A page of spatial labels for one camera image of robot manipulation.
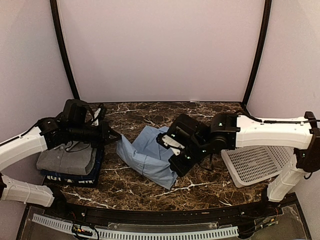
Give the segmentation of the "light blue long sleeve shirt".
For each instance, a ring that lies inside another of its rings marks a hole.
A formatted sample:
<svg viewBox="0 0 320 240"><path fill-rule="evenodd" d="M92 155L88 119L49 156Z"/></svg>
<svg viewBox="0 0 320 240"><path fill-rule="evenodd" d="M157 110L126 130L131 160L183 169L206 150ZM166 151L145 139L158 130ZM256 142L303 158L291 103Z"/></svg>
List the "light blue long sleeve shirt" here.
<svg viewBox="0 0 320 240"><path fill-rule="evenodd" d="M177 173L170 169L169 159L174 153L156 141L157 136L166 133L168 129L167 126L145 126L133 142L122 135L116 144L116 153L140 175L170 190L178 177Z"/></svg>

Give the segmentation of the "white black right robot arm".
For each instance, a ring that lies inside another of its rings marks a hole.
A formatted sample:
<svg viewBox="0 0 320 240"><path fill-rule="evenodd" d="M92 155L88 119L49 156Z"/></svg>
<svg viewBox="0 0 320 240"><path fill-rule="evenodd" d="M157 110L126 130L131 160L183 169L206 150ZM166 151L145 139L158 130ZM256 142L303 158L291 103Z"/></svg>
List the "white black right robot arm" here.
<svg viewBox="0 0 320 240"><path fill-rule="evenodd" d="M266 217L275 203L305 177L320 169L319 119L311 111L297 118L256 118L247 114L220 113L210 125L180 114L159 138L159 143L173 150L170 169L185 176L196 164L223 150L255 146L293 148L293 156L268 185L266 198L255 205L255 213Z"/></svg>

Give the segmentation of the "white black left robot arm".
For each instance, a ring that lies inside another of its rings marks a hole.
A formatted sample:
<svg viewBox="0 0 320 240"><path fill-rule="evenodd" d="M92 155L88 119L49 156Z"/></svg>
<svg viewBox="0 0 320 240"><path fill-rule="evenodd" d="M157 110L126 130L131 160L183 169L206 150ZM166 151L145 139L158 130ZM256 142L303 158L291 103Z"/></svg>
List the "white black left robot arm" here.
<svg viewBox="0 0 320 240"><path fill-rule="evenodd" d="M6 168L32 156L69 142L82 142L92 147L105 146L121 139L105 120L98 124L88 122L75 123L69 120L43 118L26 132L0 144L0 169ZM0 175L1 201L15 201L50 207L60 218L67 218L70 206L61 198L59 190L46 185L36 185Z"/></svg>

